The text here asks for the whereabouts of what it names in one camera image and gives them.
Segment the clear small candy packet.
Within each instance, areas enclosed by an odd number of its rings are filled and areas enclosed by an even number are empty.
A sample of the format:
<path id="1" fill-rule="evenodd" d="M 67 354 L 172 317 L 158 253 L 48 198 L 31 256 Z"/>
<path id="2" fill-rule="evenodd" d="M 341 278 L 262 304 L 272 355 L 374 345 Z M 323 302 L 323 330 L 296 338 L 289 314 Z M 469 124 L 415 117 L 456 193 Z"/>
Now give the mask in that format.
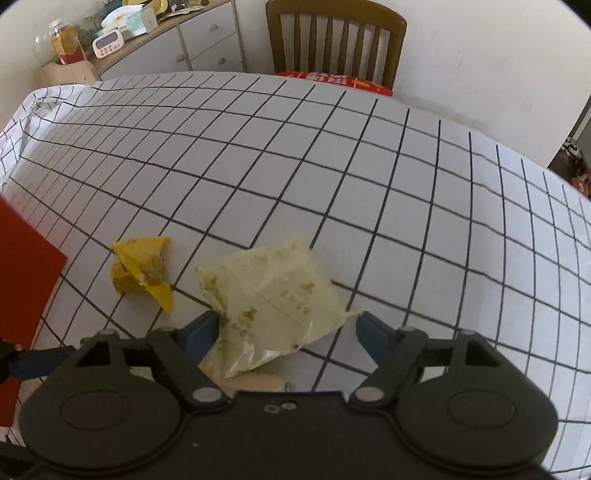
<path id="1" fill-rule="evenodd" d="M 274 374 L 251 371 L 218 380 L 217 384 L 228 392 L 286 392 L 288 382 L 283 377 Z"/>

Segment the yellow snack packet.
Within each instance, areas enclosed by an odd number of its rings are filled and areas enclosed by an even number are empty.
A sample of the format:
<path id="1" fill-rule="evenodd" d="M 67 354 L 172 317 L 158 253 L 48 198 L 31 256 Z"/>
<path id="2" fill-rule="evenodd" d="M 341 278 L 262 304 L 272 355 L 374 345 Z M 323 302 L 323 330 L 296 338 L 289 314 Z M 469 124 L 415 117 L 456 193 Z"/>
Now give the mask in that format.
<path id="1" fill-rule="evenodd" d="M 110 278 L 115 291 L 148 294 L 164 312 L 171 313 L 175 303 L 165 265 L 169 244 L 167 236 L 134 237 L 112 244 L 115 260 Z"/>

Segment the pale green-flecked snack bag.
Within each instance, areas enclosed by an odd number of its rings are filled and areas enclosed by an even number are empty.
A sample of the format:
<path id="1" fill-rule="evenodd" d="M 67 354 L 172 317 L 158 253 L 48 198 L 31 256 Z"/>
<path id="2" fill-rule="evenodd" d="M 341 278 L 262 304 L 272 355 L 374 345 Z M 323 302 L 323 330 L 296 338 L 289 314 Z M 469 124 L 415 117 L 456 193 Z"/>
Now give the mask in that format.
<path id="1" fill-rule="evenodd" d="M 346 310 L 299 234 L 232 253 L 198 268 L 197 278 L 219 316 L 218 336 L 201 363 L 215 380 L 297 352 L 358 316 Z"/>

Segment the red and white cardboard box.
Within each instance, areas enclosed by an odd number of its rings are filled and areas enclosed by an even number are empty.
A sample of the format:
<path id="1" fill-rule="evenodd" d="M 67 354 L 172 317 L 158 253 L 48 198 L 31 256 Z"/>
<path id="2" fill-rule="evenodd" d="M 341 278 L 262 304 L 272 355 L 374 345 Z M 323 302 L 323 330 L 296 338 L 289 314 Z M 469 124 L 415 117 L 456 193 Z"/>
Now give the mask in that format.
<path id="1" fill-rule="evenodd" d="M 67 257 L 1 200 L 1 340 L 32 341 Z M 1 383 L 1 425 L 13 424 L 20 384 Z"/>

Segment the white black grid tablecloth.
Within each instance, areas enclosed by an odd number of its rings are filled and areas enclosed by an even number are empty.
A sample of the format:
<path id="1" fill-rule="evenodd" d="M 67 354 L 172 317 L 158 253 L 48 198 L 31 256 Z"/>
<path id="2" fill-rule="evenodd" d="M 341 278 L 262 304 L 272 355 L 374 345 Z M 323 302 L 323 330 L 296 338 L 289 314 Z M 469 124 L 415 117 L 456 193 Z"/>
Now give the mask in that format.
<path id="1" fill-rule="evenodd" d="M 558 411 L 545 467 L 590 475 L 590 203 L 482 133 L 335 85 L 120 77 L 30 94 L 1 192 L 67 257 L 39 348 L 183 326 L 207 307 L 198 268 L 299 234 L 349 309 L 483 335 Z M 112 244 L 156 236 L 171 313 L 110 278 Z"/>

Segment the white sneakers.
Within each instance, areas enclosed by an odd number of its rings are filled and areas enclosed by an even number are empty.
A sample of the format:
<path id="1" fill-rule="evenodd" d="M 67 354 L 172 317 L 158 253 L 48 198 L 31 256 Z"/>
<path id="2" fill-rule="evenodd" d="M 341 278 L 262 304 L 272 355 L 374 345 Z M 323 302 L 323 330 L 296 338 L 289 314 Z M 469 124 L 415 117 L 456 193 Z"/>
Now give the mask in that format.
<path id="1" fill-rule="evenodd" d="M 572 137 L 567 137 L 562 145 L 562 150 L 569 158 L 581 159 L 582 153 L 579 145 Z"/>

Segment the red chair cushion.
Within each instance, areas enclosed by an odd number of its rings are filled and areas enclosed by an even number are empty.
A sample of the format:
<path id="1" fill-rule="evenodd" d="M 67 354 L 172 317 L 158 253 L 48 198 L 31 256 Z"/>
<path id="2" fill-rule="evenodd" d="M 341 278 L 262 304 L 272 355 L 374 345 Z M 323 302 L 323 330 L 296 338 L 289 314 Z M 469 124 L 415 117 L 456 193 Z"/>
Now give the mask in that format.
<path id="1" fill-rule="evenodd" d="M 307 80 L 317 83 L 325 83 L 332 85 L 339 85 L 346 88 L 361 90 L 365 92 L 374 93 L 377 95 L 383 95 L 392 97 L 393 91 L 385 86 L 370 82 L 365 79 L 360 79 L 352 76 L 330 74 L 330 73 L 318 73 L 318 72 L 298 72 L 298 71 L 284 71 L 276 73 L 276 76 L 285 78 L 294 78 L 300 80 Z"/>

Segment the wooden side cabinet with drawers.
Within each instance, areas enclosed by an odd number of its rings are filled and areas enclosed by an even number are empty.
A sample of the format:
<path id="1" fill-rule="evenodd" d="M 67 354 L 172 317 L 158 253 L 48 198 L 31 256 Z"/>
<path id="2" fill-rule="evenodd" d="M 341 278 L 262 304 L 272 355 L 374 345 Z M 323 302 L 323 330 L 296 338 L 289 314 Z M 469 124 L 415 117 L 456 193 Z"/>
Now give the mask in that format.
<path id="1" fill-rule="evenodd" d="M 161 22 L 102 59 L 90 54 L 73 65 L 49 63 L 36 72 L 35 82 L 41 88 L 133 75 L 243 70 L 235 3 L 212 1 L 204 9 Z"/>

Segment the wooden chair behind table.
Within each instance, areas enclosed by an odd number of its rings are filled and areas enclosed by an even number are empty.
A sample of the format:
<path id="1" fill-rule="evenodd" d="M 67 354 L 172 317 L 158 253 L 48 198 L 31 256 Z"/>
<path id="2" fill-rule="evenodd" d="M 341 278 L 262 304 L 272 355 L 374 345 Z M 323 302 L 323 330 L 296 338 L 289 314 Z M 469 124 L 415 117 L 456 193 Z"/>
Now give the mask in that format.
<path id="1" fill-rule="evenodd" d="M 349 74 L 392 89 L 406 19 L 373 1 L 266 3 L 274 72 Z"/>

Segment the pink digital timer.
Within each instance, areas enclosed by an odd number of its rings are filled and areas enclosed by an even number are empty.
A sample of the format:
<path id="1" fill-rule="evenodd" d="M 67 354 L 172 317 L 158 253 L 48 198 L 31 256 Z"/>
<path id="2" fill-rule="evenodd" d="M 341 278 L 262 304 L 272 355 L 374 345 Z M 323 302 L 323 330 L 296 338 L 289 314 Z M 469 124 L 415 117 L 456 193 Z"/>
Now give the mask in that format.
<path id="1" fill-rule="evenodd" d="M 125 40 L 118 29 L 110 30 L 93 40 L 92 48 L 96 58 L 105 58 L 123 48 Z"/>

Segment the orange drink bottle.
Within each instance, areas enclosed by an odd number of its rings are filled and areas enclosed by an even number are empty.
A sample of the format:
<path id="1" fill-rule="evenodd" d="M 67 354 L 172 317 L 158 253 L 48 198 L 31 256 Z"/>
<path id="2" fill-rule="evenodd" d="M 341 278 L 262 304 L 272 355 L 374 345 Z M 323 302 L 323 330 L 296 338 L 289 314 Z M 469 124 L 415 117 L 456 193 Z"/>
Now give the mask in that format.
<path id="1" fill-rule="evenodd" d="M 62 65 L 86 60 L 86 55 L 74 28 L 56 19 L 49 24 L 51 45 Z"/>

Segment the tissue box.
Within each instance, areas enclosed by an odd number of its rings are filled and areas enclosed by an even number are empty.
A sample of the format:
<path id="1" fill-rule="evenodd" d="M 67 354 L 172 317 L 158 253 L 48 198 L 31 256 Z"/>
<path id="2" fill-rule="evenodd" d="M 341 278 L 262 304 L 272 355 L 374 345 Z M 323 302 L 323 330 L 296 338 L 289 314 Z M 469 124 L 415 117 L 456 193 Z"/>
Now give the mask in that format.
<path id="1" fill-rule="evenodd" d="M 151 33 L 158 26 L 151 7 L 142 5 L 121 6 L 101 21 L 100 34 L 118 30 L 125 40 Z"/>

